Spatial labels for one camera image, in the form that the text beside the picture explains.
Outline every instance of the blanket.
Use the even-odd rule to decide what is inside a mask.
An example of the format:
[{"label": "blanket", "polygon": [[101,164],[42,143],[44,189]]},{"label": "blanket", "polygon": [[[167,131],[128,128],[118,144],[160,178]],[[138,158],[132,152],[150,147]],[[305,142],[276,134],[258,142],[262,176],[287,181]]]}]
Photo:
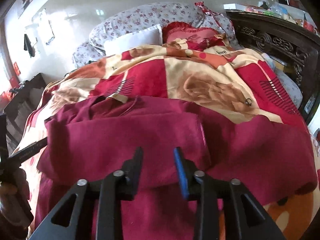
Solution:
[{"label": "blanket", "polygon": [[[270,121],[308,133],[303,118],[264,59],[251,49],[234,51],[225,37],[217,35],[217,38],[224,46],[217,45],[204,51],[191,50],[187,41],[180,39],[163,46],[133,48],[105,57],[49,84],[38,109],[27,120],[17,150],[47,136],[44,120],[63,105],[114,93],[195,102],[236,124],[264,115]],[[41,179],[36,166],[41,153],[23,165],[30,184],[30,205],[34,213],[37,212]],[[314,161],[318,170],[316,154]],[[319,208],[319,195],[317,187],[308,194],[289,196],[285,205],[270,203],[265,208],[287,239],[299,239]]]}]

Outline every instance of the maroon garment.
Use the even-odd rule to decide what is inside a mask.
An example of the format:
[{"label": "maroon garment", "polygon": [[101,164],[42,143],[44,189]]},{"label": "maroon garment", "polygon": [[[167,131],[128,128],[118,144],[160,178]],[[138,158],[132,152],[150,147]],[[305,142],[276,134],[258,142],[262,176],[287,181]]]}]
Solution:
[{"label": "maroon garment", "polygon": [[262,115],[234,124],[178,99],[95,97],[65,105],[46,128],[36,226],[78,179],[102,179],[137,146],[143,168],[136,199],[123,202],[125,239],[191,239],[193,209],[177,185],[177,146],[210,176],[240,179],[263,205],[317,185],[309,134]]}]

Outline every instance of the silver bolt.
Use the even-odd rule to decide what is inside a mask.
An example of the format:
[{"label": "silver bolt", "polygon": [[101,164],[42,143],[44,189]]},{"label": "silver bolt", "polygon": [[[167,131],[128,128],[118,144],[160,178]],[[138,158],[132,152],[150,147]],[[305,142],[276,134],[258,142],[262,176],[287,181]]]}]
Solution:
[{"label": "silver bolt", "polygon": [[78,180],[77,185],[84,186],[84,185],[87,185],[87,183],[88,183],[88,181],[86,179],[80,179],[80,180]]},{"label": "silver bolt", "polygon": [[232,179],[231,180],[231,184],[232,185],[235,185],[235,186],[238,186],[241,184],[241,181],[239,179]]},{"label": "silver bolt", "polygon": [[123,175],[124,175],[124,172],[121,171],[121,170],[115,171],[115,172],[113,173],[113,176],[115,176],[115,177],[121,177],[121,176],[123,176]]},{"label": "silver bolt", "polygon": [[196,177],[203,177],[204,176],[204,172],[203,171],[195,171],[195,176]]}]

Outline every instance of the headboard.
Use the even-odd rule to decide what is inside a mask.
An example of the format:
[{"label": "headboard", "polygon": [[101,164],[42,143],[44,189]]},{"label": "headboard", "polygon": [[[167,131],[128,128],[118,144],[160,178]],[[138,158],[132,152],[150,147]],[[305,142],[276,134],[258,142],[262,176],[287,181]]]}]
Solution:
[{"label": "headboard", "polygon": [[[294,71],[288,76],[301,90],[303,98],[299,111],[308,124],[320,102],[320,37],[271,16],[239,11],[227,11],[227,15],[235,27],[239,44],[265,52],[292,67]],[[306,112],[305,106],[311,96],[315,96],[315,100],[311,110]]]}]

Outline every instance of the wall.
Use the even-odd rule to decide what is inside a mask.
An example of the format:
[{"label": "wall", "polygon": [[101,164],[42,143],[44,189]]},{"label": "wall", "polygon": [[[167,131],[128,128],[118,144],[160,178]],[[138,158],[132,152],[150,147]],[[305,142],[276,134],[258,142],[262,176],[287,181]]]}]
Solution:
[{"label": "wall", "polygon": [[[50,45],[40,46],[38,59],[28,58],[28,53],[23,51],[23,27],[30,24],[31,17],[36,11],[27,10],[23,23],[14,17],[14,12],[6,17],[6,37],[12,61],[17,61],[21,71],[21,79],[32,77],[38,72],[45,73],[47,80],[61,78],[72,70],[71,57],[76,47],[88,39],[88,35],[95,25],[105,18],[141,4],[175,1],[194,3],[201,0],[48,0],[43,3],[52,23],[56,36]],[[203,0],[205,5],[215,11],[223,11],[224,3],[248,3],[257,5],[259,0]],[[103,16],[98,16],[96,10],[102,10]]]}]

